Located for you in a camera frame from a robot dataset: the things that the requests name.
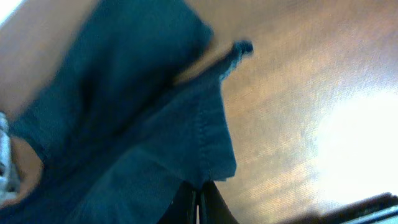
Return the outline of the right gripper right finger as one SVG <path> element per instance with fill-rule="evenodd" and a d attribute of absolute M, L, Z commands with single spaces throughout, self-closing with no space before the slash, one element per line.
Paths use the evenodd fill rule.
<path fill-rule="evenodd" d="M 214 182 L 206 182 L 199 194 L 200 224 L 239 224 Z"/>

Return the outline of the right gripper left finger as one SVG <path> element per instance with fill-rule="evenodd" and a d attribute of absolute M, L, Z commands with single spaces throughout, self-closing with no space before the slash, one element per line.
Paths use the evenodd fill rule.
<path fill-rule="evenodd" d="M 174 199 L 157 224 L 196 224 L 197 191 L 187 182 L 182 182 Z"/>

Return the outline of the grey folded shirt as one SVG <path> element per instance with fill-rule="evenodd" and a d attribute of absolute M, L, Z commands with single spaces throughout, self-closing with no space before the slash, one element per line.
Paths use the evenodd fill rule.
<path fill-rule="evenodd" d="M 1 205 L 17 197 L 20 179 L 12 161 L 12 146 L 6 115 L 1 112 Z"/>

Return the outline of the navy blue shorts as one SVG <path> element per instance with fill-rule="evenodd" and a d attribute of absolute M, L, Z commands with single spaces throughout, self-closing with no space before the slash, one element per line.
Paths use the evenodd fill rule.
<path fill-rule="evenodd" d="M 2 223 L 157 223 L 182 182 L 236 160 L 221 84 L 252 43 L 220 47 L 184 1 L 27 1 L 1 28 L 1 112 L 17 197 Z"/>

